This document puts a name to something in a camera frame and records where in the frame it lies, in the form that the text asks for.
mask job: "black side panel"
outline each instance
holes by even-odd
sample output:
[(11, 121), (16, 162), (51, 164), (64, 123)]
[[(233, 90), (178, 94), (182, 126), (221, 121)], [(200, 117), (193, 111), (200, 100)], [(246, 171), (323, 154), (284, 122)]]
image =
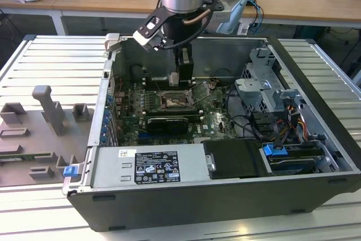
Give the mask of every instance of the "black side panel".
[(296, 82), (299, 84), (306, 96), (311, 100), (319, 115), (321, 115), (322, 119), (331, 129), (337, 140), (349, 154), (357, 168), (361, 169), (361, 148), (358, 146), (356, 141), (354, 141), (346, 128), (341, 124), (339, 119), (328, 107), (307, 77), (302, 73), (301, 69), (298, 67), (296, 62), (294, 62), (278, 39), (275, 37), (269, 37), (268, 40), (275, 49), (276, 53), (280, 56), (283, 63), (292, 72)]
[(68, 200), (93, 230), (128, 230), (311, 212), (350, 187), (359, 187), (359, 176), (343, 178), (346, 181), (320, 177), (113, 191), (111, 197), (89, 193)]

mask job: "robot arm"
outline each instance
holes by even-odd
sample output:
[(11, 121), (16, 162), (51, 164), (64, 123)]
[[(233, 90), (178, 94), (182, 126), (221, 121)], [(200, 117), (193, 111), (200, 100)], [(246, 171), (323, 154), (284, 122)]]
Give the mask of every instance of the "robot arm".
[[(219, 0), (161, 0), (161, 3), (162, 7), (155, 9), (133, 35), (145, 49), (188, 48), (208, 26), (213, 14), (224, 9)], [(164, 37), (173, 44), (167, 44)]]

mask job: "gray plastic part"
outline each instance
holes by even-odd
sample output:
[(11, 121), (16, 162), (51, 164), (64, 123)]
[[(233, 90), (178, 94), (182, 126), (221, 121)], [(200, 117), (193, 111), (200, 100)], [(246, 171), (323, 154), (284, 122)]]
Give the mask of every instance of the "gray plastic part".
[(19, 114), (26, 114), (20, 103), (6, 103), (0, 111), (0, 117), (6, 124), (21, 124)]
[(39, 155), (35, 156), (34, 158), (39, 163), (52, 163), (58, 160), (58, 157), (54, 152), (52, 152), (50, 155)]
[(72, 157), (70, 158), (70, 163), (69, 163), (69, 165), (72, 165), (72, 164), (78, 164), (78, 160), (77, 160), (77, 158), (75, 157), (75, 155), (72, 155)]
[(38, 100), (44, 109), (45, 115), (49, 120), (56, 135), (62, 135), (64, 133), (63, 119), (56, 110), (54, 102), (51, 97), (50, 86), (38, 85), (34, 88), (32, 96)]
[(27, 137), (29, 134), (28, 128), (9, 128), (0, 130), (0, 138)]
[(75, 122), (89, 121), (90, 114), (86, 104), (75, 104), (73, 107), (73, 116)]
[[(54, 102), (54, 105), (55, 105), (55, 109), (56, 109), (57, 113), (59, 114), (61, 120), (63, 121), (65, 118), (65, 113), (63, 111), (63, 108), (61, 107), (61, 104), (59, 102)], [(41, 112), (41, 114), (43, 115), (44, 120), (46, 122), (49, 122), (49, 119), (46, 117), (45, 112), (43, 111), (43, 112)]]
[(29, 175), (33, 179), (53, 178), (54, 172), (49, 166), (34, 166), (30, 168)]
[(55, 168), (59, 171), (59, 173), (63, 174), (66, 166), (68, 166), (68, 164), (65, 162), (64, 158), (59, 155)]
[(21, 145), (0, 146), (0, 155), (19, 154), (23, 151)]

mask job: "motherboard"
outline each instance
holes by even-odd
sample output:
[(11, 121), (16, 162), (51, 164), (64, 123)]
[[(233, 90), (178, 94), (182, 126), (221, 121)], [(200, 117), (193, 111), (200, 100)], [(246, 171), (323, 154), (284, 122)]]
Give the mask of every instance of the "motherboard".
[(115, 94), (120, 146), (192, 144), (237, 138), (226, 113), (229, 86), (197, 80), (186, 90), (122, 82)]

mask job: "workbench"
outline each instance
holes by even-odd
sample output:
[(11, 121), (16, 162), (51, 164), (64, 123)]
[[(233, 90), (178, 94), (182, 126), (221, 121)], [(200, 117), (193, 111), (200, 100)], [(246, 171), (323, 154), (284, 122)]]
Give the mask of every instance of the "workbench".
[[(101, 66), (107, 59), (104, 49), (101, 49), (103, 41), (102, 36), (37, 36), (34, 40), (23, 41), (0, 72), (0, 106), (4, 102), (21, 102), (26, 110), (39, 109), (37, 101), (31, 99), (31, 87), (46, 84), (51, 77), (54, 95), (58, 95), (56, 99), (64, 109), (70, 108), (74, 102), (87, 103), (94, 108), (100, 80), (97, 73), (102, 71)], [(317, 45), (305, 40), (279, 41), (361, 144), (361, 91)], [(71, 75), (73, 69), (82, 75)], [(292, 82), (286, 71), (281, 71), (281, 74), (286, 82)], [(70, 81), (62, 80), (62, 77), (74, 78)], [(21, 190), (19, 187), (0, 187), (1, 240), (40, 241), (54, 237), (58, 240), (70, 236), (83, 240), (129, 241), (361, 238), (361, 190), (338, 195), (307, 214), (96, 233), (62, 194), (62, 185), (35, 185)]]
[[(263, 23), (318, 25), (324, 27), (361, 27), (361, 0), (257, 0), (265, 11)], [(105, 29), (105, 17), (146, 18), (157, 0), (40, 0), (21, 4), (0, 0), (7, 14), (51, 16), (58, 35), (68, 33), (64, 16), (99, 17)], [(253, 7), (246, 7), (243, 17), (254, 18)]]

